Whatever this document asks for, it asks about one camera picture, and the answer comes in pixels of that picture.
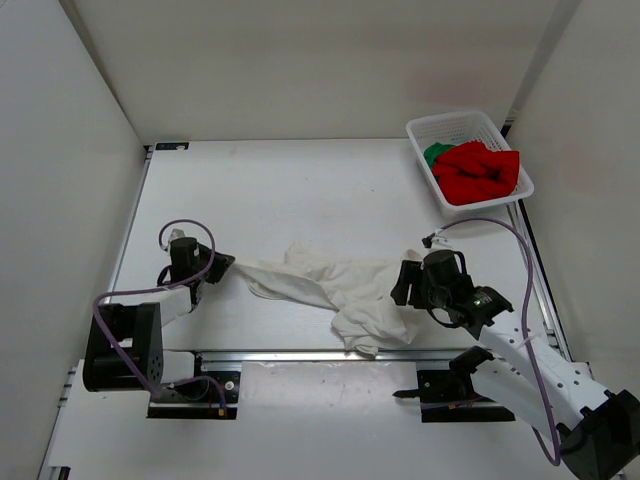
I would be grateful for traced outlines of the white t shirt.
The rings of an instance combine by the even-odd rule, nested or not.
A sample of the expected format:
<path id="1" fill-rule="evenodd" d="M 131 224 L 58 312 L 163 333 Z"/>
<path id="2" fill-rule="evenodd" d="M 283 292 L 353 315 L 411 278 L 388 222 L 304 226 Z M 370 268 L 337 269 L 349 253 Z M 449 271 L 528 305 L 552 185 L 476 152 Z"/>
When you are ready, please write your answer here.
<path id="1" fill-rule="evenodd" d="M 401 263 L 417 258 L 413 250 L 394 260 L 335 257 L 294 243 L 282 262 L 238 260 L 234 267 L 256 296 L 333 310 L 331 326 L 345 349 L 374 357 L 420 334 L 422 314 L 391 298 Z"/>

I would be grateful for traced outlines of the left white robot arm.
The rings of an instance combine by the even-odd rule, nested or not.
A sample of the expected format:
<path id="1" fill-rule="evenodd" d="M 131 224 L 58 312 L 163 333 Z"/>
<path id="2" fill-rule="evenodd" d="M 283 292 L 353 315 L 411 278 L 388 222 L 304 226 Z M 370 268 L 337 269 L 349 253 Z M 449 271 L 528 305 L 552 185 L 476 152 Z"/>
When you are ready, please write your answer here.
<path id="1" fill-rule="evenodd" d="M 163 387 L 186 399 L 212 394 L 226 407 L 224 388 L 207 372 L 190 365 L 165 381 L 163 327 L 193 312 L 206 284 L 219 283 L 236 258 L 201 244 L 194 237 L 171 240 L 170 263 L 150 289 L 99 296 L 84 357 L 82 380 L 90 392 L 146 390 L 154 397 Z"/>

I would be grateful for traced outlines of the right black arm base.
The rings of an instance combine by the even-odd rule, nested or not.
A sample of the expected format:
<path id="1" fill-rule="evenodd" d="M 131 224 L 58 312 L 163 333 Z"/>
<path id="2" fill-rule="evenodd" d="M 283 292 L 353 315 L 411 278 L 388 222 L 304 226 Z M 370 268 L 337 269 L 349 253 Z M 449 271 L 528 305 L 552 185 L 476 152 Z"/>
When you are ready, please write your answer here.
<path id="1" fill-rule="evenodd" d="M 398 400 L 418 399 L 422 423 L 512 422 L 515 415 L 493 400 L 481 396 L 472 386 L 471 374 L 494 356 L 474 346 L 449 362 L 447 369 L 418 370 L 418 386 L 397 390 Z"/>

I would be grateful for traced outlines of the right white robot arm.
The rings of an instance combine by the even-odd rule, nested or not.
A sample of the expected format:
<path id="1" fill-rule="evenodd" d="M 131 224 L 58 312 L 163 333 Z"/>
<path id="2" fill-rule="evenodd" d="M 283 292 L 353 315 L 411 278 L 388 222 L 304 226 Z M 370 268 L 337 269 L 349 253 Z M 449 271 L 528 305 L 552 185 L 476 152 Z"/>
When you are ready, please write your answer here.
<path id="1" fill-rule="evenodd" d="M 583 374 L 525 324 L 497 290 L 474 285 L 464 255 L 438 250 L 402 262 L 391 297 L 399 306 L 445 312 L 448 328 L 476 341 L 450 363 L 460 399 L 489 398 L 549 440 L 579 479 L 611 479 L 639 456 L 639 401 Z"/>

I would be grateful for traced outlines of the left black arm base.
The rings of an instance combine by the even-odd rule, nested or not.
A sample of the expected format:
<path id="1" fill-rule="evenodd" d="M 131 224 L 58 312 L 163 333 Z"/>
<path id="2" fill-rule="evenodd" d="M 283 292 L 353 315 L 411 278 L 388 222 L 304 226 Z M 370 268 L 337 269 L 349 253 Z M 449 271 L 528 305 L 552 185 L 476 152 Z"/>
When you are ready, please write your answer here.
<path id="1" fill-rule="evenodd" d="M 235 420 L 241 391 L 241 362 L 204 352 L 164 352 L 158 394 L 151 396 L 149 419 Z"/>

